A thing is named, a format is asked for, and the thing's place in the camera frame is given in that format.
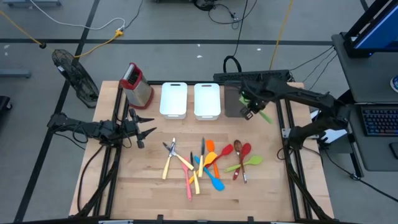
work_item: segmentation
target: desk fan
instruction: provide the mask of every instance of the desk fan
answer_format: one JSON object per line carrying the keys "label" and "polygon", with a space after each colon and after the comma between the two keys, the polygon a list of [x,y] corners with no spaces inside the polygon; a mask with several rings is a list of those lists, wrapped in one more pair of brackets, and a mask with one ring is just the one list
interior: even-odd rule
{"label": "desk fan", "polygon": [[76,96],[88,108],[95,108],[99,95],[98,88],[78,60],[66,50],[54,50],[52,60],[58,71],[75,89]]}

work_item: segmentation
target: concrete floor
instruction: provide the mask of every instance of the concrete floor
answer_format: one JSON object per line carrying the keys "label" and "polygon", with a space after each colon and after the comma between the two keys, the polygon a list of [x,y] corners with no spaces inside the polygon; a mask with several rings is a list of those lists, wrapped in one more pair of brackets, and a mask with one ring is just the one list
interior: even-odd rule
{"label": "concrete floor", "polygon": [[[44,9],[62,22],[85,24],[95,2],[69,0],[62,1],[62,7]],[[220,2],[230,6],[241,17],[243,1]],[[114,17],[129,21],[139,3],[139,0],[100,0],[92,26],[101,26]],[[258,1],[252,14],[244,21],[242,40],[276,40],[288,5],[289,0]],[[83,29],[60,26],[36,9],[9,8],[0,4],[0,10],[36,38],[72,43],[48,44],[49,48],[66,49],[72,54],[76,52]],[[329,46],[319,44],[331,41],[332,34],[347,31],[362,13],[360,0],[296,1],[282,40],[301,42],[281,45],[273,69],[294,68],[326,50]],[[230,19],[222,8],[212,14],[221,21]],[[120,26],[118,22],[103,30],[89,31],[86,42],[111,38]],[[0,95],[10,96],[14,103],[13,110],[2,120],[0,130],[0,223],[7,223],[14,221],[47,131],[45,125],[54,112],[64,79],[53,65],[51,51],[42,50],[36,44],[24,44],[26,37],[4,18],[0,19],[0,27],[7,31],[0,33],[0,67],[26,68],[32,72],[30,79],[3,78],[0,82]],[[80,62],[98,86],[103,80],[120,79],[129,62],[136,62],[148,80],[212,80],[214,73],[222,72],[223,59],[233,53],[235,45],[223,41],[204,44],[204,40],[234,40],[237,36],[238,30],[211,22],[206,12],[199,11],[187,0],[162,0],[160,4],[144,0],[139,17],[121,38],[136,41],[107,45],[81,58]],[[182,40],[186,39],[196,41],[183,44]],[[83,52],[95,45],[84,44]],[[273,49],[272,44],[241,44],[236,58],[244,71],[268,70]],[[295,70],[296,81],[301,82],[320,60]],[[314,83],[322,69],[323,66],[318,68],[305,82],[306,86]],[[233,65],[228,64],[228,71],[235,71]],[[340,96],[347,89],[340,64],[334,59],[312,90],[330,91],[332,95]],[[85,121],[91,121],[94,114],[94,110],[87,109],[76,98],[73,90],[68,92],[62,111],[69,117]],[[68,215],[82,156],[83,151],[71,142],[53,137],[25,221]],[[348,155],[331,156],[343,167],[353,170]],[[323,155],[323,158],[336,218],[358,223],[393,223],[398,219],[395,212],[398,204],[352,181],[327,157]],[[398,197],[397,173],[365,172],[364,180]]]}

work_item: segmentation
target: black keyboard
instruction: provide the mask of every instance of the black keyboard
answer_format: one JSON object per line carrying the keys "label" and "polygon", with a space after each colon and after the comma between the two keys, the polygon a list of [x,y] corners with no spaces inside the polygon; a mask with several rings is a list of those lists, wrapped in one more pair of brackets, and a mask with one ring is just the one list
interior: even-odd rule
{"label": "black keyboard", "polygon": [[270,70],[259,72],[233,72],[233,73],[217,73],[213,75],[214,81],[241,81],[249,80],[260,82],[267,77],[276,77],[285,82],[292,81],[292,76],[288,70]]}
{"label": "black keyboard", "polygon": [[398,106],[360,107],[367,136],[398,136]]}

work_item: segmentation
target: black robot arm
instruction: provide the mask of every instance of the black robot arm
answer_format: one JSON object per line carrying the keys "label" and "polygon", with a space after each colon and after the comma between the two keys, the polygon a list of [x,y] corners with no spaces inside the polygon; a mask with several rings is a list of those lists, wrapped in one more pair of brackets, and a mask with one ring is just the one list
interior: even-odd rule
{"label": "black robot arm", "polygon": [[286,131],[288,144],[293,149],[301,149],[306,138],[321,134],[327,129],[345,129],[349,120],[349,108],[330,94],[319,94],[292,87],[278,78],[270,77],[263,82],[242,82],[240,93],[248,102],[248,107],[241,112],[246,119],[252,113],[263,110],[268,102],[291,100],[318,108],[319,118],[304,126],[296,126]]}
{"label": "black robot arm", "polygon": [[153,132],[156,128],[140,132],[138,123],[144,123],[154,120],[153,118],[141,118],[134,109],[130,109],[132,121],[125,119],[121,124],[116,124],[110,120],[100,122],[83,122],[68,118],[64,113],[57,113],[51,116],[47,127],[53,132],[57,131],[73,131],[74,133],[84,134],[87,138],[99,140],[103,146],[115,147],[122,143],[124,138],[137,136],[138,148],[144,148],[142,140]]}

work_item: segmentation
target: white cable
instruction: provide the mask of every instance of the white cable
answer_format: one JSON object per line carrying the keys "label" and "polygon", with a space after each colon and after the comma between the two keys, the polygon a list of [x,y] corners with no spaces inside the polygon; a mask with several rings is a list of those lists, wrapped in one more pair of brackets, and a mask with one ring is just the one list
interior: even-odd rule
{"label": "white cable", "polygon": [[124,30],[124,26],[126,25],[126,21],[125,21],[123,18],[120,18],[120,17],[112,19],[111,21],[109,21],[107,24],[101,26],[100,28],[91,28],[91,27],[87,27],[87,26],[84,26],[84,25],[67,24],[67,23],[59,22],[59,21],[56,21],[55,19],[53,19],[51,16],[49,16],[47,13],[45,13],[45,11],[43,11],[39,6],[37,6],[36,3],[33,2],[33,0],[30,0],[30,2],[31,2],[38,10],[40,10],[41,12],[43,12],[43,14],[45,14],[48,18],[50,18],[51,20],[53,20],[53,21],[56,22],[57,24],[61,24],[61,25],[73,26],[73,27],[84,27],[84,28],[91,29],[91,30],[100,30],[100,29],[106,27],[106,26],[109,25],[111,22],[113,22],[113,21],[115,21],[115,20],[117,20],[117,19],[120,19],[120,20],[123,21],[123,25],[122,25],[118,30]]}

